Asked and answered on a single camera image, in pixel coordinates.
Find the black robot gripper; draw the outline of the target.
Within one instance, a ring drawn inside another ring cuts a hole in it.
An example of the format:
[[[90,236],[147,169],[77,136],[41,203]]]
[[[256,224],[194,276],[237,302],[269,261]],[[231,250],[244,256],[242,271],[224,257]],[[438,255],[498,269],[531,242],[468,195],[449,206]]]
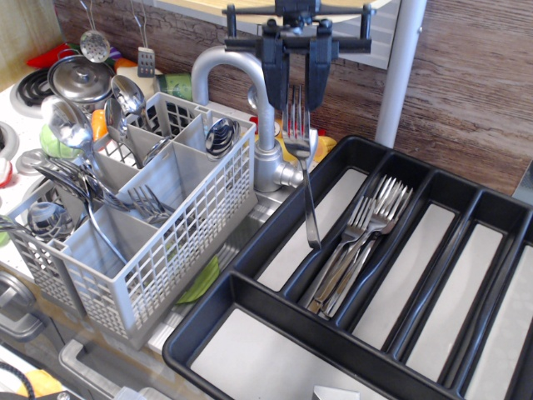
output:
[[[289,52],[306,55],[306,109],[311,112],[321,106],[331,61],[339,53],[369,53],[371,51],[371,17],[375,9],[365,3],[358,7],[323,5],[319,1],[276,1],[272,6],[236,7],[229,4],[222,11],[227,16],[226,49],[235,52],[258,52],[261,48],[262,70],[269,103],[277,110],[287,104],[290,59]],[[332,16],[361,17],[359,37],[335,37]],[[238,16],[268,16],[262,25],[262,35],[255,39],[237,36]]]

